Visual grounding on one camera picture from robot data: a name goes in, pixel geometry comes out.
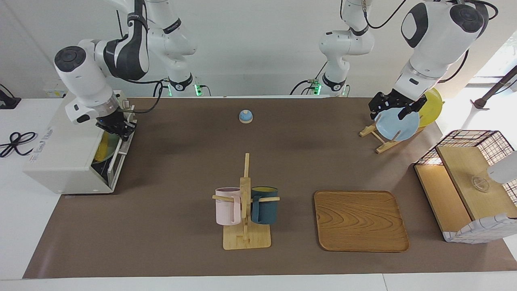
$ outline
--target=mug handle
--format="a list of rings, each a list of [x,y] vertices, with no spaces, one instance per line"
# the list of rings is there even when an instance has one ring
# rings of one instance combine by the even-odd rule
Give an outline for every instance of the mug handle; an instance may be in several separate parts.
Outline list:
[[[233,196],[233,218],[232,223],[237,222],[237,217],[240,221],[240,197],[239,196]]]
[[[259,216],[258,216],[258,213],[259,213],[259,199],[262,198],[261,196],[259,195],[255,195],[253,196],[253,211],[251,212],[251,220],[252,221],[256,221],[258,223],[260,223],[261,221],[259,220]]]

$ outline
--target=mug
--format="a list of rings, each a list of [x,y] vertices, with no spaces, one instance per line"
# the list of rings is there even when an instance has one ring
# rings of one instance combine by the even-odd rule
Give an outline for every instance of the mug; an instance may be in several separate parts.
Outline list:
[[[216,222],[220,225],[236,225],[240,218],[240,188],[223,187],[216,189],[216,195],[231,197],[233,202],[216,200]]]
[[[253,187],[251,189],[251,221],[257,224],[273,224],[277,221],[278,201],[259,202],[260,198],[277,197],[278,189],[269,186]]]

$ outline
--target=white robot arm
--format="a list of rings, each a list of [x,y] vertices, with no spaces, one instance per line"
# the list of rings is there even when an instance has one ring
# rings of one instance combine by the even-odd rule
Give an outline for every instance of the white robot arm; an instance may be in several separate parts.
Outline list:
[[[147,45],[164,62],[173,96],[193,95],[195,77],[184,55],[197,45],[167,0],[107,0],[127,14],[128,34],[111,41],[84,39],[60,50],[55,69],[77,98],[67,105],[74,124],[97,119],[97,126],[127,140],[136,124],[126,121],[105,76],[141,79],[149,70]]]
[[[488,24],[488,10],[482,2],[427,1],[415,5],[402,23],[402,35],[414,53],[389,94],[378,92],[370,101],[370,116],[389,108],[402,108],[399,119],[419,111],[423,96],[444,76]]]
[[[349,25],[347,31],[327,32],[320,39],[320,50],[327,57],[327,69],[318,80],[322,85],[321,94],[341,95],[350,63],[343,58],[347,55],[363,55],[372,51],[374,38],[363,16],[364,0],[346,0],[341,16]],[[368,12],[373,0],[364,1]]]

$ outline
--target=light blue plate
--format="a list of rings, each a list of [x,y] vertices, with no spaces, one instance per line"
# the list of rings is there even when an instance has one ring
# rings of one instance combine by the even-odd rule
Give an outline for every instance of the light blue plate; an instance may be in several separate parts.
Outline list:
[[[411,112],[402,120],[399,120],[399,113],[402,108],[390,108],[380,112],[375,120],[377,121],[377,130],[385,138],[391,140],[400,130],[400,134],[395,141],[402,141],[412,137],[418,130],[420,124],[420,115],[418,112]]]

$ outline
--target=yellow plate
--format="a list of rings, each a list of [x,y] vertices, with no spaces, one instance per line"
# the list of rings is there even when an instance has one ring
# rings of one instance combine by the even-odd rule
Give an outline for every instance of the yellow plate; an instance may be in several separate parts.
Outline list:
[[[97,148],[97,152],[95,153],[93,163],[102,163],[113,156],[117,144],[118,136],[104,132],[99,143],[99,147]]]
[[[442,112],[442,96],[437,89],[432,88],[425,93],[427,102],[422,106],[418,114],[420,115],[419,127],[428,126],[433,123]]]

